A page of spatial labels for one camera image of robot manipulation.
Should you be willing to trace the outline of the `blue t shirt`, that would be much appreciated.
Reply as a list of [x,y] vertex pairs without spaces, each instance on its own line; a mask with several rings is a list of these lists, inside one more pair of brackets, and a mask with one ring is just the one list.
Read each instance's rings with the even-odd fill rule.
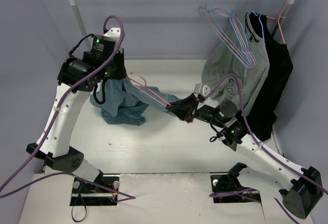
[[[157,87],[149,87],[169,103],[179,101],[179,98],[173,94],[160,92]],[[149,106],[172,114],[164,106],[135,88],[128,78],[107,80],[101,84],[98,92],[90,95],[90,103],[100,108],[100,115],[110,125],[141,126],[146,122],[143,113]]]

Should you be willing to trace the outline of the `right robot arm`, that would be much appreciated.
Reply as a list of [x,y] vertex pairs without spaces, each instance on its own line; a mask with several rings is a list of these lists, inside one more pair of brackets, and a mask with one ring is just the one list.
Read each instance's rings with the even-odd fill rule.
[[306,219],[319,200],[326,193],[322,186],[320,172],[310,166],[304,168],[276,153],[236,118],[237,107],[229,100],[217,107],[201,106],[204,97],[191,94],[185,99],[173,102],[166,109],[187,123],[194,119],[204,121],[215,131],[211,142],[220,140],[233,151],[244,155],[265,170],[260,176],[264,185],[272,185],[273,195],[282,197],[282,204],[288,213],[299,219]]

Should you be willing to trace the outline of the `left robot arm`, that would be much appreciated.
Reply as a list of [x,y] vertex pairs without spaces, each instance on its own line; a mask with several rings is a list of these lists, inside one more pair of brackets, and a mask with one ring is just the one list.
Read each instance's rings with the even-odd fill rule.
[[96,193],[103,186],[103,173],[70,146],[71,135],[85,101],[96,93],[98,83],[123,79],[126,70],[121,47],[124,33],[120,29],[89,36],[92,47],[82,58],[73,55],[78,46],[69,51],[57,77],[56,97],[45,130],[36,143],[27,145],[26,151],[52,170],[85,179],[84,187]]

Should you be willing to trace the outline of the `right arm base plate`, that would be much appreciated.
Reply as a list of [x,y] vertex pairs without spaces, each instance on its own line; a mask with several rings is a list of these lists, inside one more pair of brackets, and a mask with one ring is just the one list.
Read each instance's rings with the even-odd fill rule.
[[261,204],[258,190],[244,187],[236,177],[228,174],[211,174],[212,193],[209,195],[214,203],[247,203]]

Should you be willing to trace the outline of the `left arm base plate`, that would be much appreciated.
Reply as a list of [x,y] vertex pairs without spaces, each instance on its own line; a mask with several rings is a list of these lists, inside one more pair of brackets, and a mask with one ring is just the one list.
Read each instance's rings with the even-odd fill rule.
[[117,201],[117,193],[74,178],[70,206],[116,206]]

